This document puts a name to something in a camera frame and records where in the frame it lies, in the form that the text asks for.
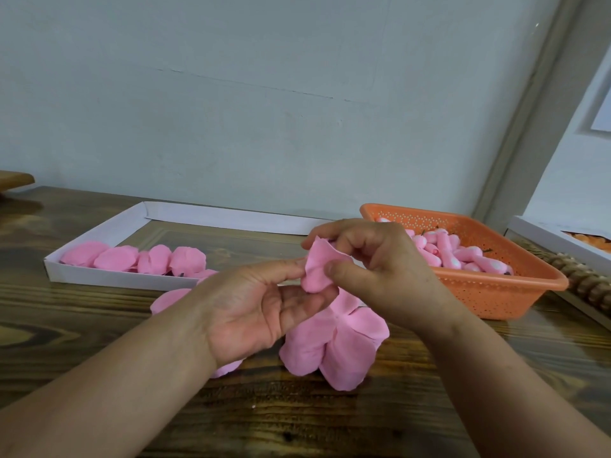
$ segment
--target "orange basket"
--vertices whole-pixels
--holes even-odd
[[[445,228],[450,234],[457,234],[463,246],[492,249],[486,257],[504,261],[513,268],[515,276],[434,268],[441,282],[480,318],[520,318],[543,292],[562,291],[568,286],[568,279],[559,270],[464,215],[384,204],[364,204],[361,215],[367,220],[384,217],[417,233]]]

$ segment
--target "white box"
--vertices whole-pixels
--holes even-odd
[[[530,239],[551,252],[569,254],[598,273],[611,276],[611,254],[565,233],[565,231],[570,231],[611,239],[608,231],[570,225],[553,225],[518,216],[510,220],[508,230]]]
[[[197,284],[196,278],[110,272],[94,268],[75,267],[59,262],[59,259],[67,250],[85,241],[102,241],[109,246],[116,246],[151,220],[234,230],[303,235],[308,234],[315,226],[329,222],[328,220],[294,217],[292,215],[144,201],[81,234],[78,238],[45,257],[45,268],[49,279],[57,283],[156,289],[159,291],[193,288]]]

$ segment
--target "wood grain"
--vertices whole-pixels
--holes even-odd
[[[34,177],[29,173],[0,170],[0,193],[32,183],[34,183]]]
[[[0,406],[148,317],[160,292],[50,283],[42,264],[140,200],[42,187],[0,201]],[[252,244],[215,241],[238,257],[258,257]],[[611,433],[611,333],[554,294],[518,321],[489,324]],[[428,352],[409,331],[391,327],[353,392],[332,390],[318,372],[292,376],[278,359],[280,345],[211,380],[141,456],[477,456]]]

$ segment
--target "wall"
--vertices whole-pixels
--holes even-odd
[[[611,133],[591,130],[611,86],[611,46],[585,91],[524,215],[611,231]]]
[[[529,205],[577,106],[607,53],[611,43],[610,12],[611,0],[584,0],[485,217],[485,223],[491,228],[504,231],[510,218],[523,215]]]
[[[288,214],[470,214],[558,2],[0,0],[0,163]]]

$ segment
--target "forearm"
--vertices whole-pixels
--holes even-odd
[[[466,310],[452,318],[420,336],[482,456],[609,456],[610,439],[493,329]]]
[[[0,412],[0,455],[131,457],[203,386],[216,366],[196,318],[152,317]]]

